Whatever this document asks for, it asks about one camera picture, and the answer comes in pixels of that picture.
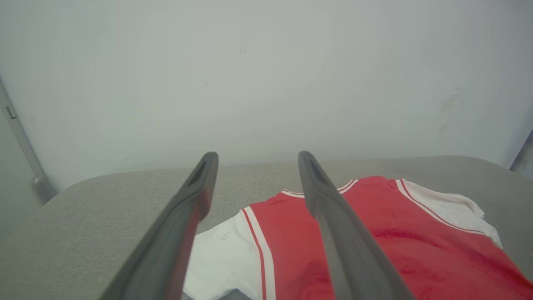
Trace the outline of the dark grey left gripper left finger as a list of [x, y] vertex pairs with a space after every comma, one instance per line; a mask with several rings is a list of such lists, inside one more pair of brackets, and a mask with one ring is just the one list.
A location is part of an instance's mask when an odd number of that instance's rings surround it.
[[219, 158], [207, 152], [101, 295], [102, 300], [179, 300], [198, 224], [211, 209]]

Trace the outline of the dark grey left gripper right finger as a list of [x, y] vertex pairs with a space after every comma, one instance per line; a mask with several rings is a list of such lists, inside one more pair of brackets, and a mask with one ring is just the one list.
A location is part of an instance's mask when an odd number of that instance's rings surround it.
[[308, 212], [319, 224], [337, 300], [413, 300], [415, 297], [317, 159], [298, 155]]

